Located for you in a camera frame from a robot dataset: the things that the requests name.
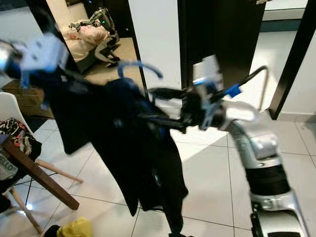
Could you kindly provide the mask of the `black silver legged robot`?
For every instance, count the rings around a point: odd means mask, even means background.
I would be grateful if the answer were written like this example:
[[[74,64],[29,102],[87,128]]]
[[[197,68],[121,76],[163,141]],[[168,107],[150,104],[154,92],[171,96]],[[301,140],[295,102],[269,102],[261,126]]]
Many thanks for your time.
[[[92,14],[88,24],[94,27],[102,27],[109,33],[109,36],[96,47],[95,56],[108,64],[109,68],[117,66],[120,58],[114,54],[114,50],[118,47],[120,37],[115,29],[109,10],[105,7],[99,7]]]

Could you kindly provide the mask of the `pink white bedding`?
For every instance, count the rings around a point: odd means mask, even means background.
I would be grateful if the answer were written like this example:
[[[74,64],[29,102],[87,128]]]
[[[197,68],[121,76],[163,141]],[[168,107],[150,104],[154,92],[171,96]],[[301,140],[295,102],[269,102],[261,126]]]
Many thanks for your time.
[[[98,61],[111,63],[102,50],[111,38],[111,33],[100,23],[70,23],[65,40],[79,72],[85,72]]]

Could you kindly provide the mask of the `yellow garment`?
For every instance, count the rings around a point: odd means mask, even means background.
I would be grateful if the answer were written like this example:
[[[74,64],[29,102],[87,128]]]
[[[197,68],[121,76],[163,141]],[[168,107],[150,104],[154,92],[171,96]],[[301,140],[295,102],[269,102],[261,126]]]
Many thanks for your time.
[[[92,222],[84,217],[60,226],[55,237],[93,237]]]

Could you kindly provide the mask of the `black shirt white lettering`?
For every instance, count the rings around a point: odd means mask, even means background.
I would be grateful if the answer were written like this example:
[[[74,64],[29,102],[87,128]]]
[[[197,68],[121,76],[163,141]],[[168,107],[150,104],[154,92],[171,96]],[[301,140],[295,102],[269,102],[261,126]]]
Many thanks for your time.
[[[131,215],[138,208],[164,212],[171,232],[182,234],[188,188],[169,128],[142,118],[162,115],[129,78],[104,85],[42,73],[31,83],[43,89],[70,155],[91,144],[115,179]]]

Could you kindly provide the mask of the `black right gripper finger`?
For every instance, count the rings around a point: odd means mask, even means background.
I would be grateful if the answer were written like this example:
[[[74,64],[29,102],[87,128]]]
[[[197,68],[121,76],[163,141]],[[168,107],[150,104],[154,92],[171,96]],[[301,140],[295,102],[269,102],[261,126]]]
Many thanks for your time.
[[[183,98],[185,97],[185,91],[174,88],[151,88],[149,93],[154,98]]]
[[[161,115],[140,114],[140,119],[148,120],[158,126],[164,126],[165,128],[175,129],[183,133],[187,133],[188,124],[182,120],[177,120],[169,117],[163,117]]]

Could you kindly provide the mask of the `grey green underwear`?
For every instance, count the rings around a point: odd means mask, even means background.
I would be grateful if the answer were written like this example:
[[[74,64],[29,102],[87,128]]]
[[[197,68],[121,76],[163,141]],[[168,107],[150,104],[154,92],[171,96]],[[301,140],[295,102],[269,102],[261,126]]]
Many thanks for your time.
[[[0,157],[0,182],[13,185],[18,178],[19,168],[11,163],[7,158]]]

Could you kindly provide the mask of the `black red printed garment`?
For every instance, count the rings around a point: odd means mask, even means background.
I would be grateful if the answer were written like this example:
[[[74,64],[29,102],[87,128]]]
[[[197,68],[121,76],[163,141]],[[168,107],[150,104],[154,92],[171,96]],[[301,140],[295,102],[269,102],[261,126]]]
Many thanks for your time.
[[[41,142],[16,118],[0,120],[0,135],[9,135],[13,144],[33,161],[41,155]]]

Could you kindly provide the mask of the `open cardboard box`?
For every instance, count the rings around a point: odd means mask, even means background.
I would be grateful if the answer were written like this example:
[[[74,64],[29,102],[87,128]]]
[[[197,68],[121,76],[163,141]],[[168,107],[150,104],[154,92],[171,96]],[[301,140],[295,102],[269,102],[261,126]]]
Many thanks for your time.
[[[0,89],[16,97],[18,106],[24,117],[53,118],[52,112],[41,107],[44,102],[44,92],[42,89],[33,86],[23,88],[17,80],[10,81]]]

